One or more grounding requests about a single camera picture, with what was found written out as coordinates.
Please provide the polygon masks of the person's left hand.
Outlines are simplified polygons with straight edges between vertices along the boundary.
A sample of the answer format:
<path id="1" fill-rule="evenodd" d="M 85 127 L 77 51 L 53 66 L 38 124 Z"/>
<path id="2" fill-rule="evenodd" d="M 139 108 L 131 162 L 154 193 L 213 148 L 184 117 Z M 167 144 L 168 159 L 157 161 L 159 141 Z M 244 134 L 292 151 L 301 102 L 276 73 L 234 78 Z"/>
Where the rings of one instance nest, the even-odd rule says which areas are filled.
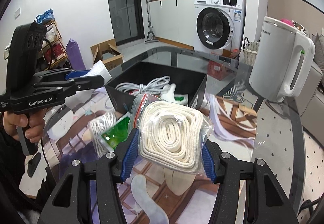
<path id="1" fill-rule="evenodd" d="M 24 114 L 17 115 L 13 112 L 7 111 L 3 114 L 3 127 L 5 132 L 12 136 L 15 140 L 19 140 L 17 128 L 27 128 L 25 137 L 30 142 L 38 142 L 43 137 L 45 121 L 44 117 L 46 110 L 42 109 L 36 113 L 30 114 L 27 117 Z"/>

